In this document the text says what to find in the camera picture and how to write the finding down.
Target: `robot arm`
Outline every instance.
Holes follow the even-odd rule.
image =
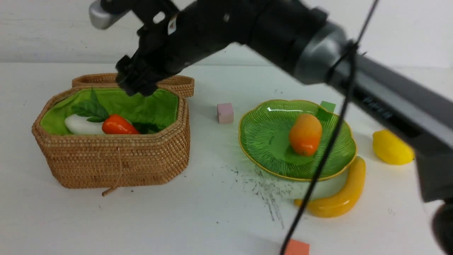
[[[298,0],[197,0],[179,11],[171,0],[98,0],[92,24],[107,29],[133,11],[143,22],[139,47],[118,61],[116,81],[128,95],[151,95],[157,82],[227,47],[245,44],[304,84],[326,83],[342,94],[350,63],[349,40],[318,8]],[[163,12],[165,18],[153,18]],[[453,254],[453,103],[368,59],[356,57],[352,101],[416,151],[421,196],[444,200],[434,230]]]

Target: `white wall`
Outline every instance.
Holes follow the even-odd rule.
[[[175,0],[179,8],[192,0]],[[0,0],[0,62],[116,63],[137,48],[130,13],[106,31],[88,18],[92,0]],[[371,0],[307,0],[356,36]],[[362,50],[392,66],[453,67],[453,1],[381,0]],[[231,45],[203,64],[268,64]]]

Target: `pink cube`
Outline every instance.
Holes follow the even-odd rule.
[[[220,103],[217,105],[217,119],[220,124],[233,123],[234,113],[231,103]]]

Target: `wicker basket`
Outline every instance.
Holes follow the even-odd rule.
[[[103,196],[120,186],[169,182],[188,165],[189,109],[194,79],[173,76],[158,84],[179,98],[178,117],[166,129],[149,135],[52,135],[40,122],[56,103],[91,87],[117,88],[116,74],[90,74],[72,81],[72,88],[52,97],[36,119],[32,133],[53,176],[66,188],[107,187]]]

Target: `toy carrot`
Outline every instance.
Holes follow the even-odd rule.
[[[102,124],[102,130],[106,134],[121,134],[121,135],[138,135],[140,132],[118,114],[110,115]]]
[[[72,106],[73,112],[82,117],[89,117],[87,121],[102,124],[105,134],[140,134],[139,131],[127,120],[118,114],[109,115],[99,103],[94,89],[91,90],[90,99],[83,100]]]

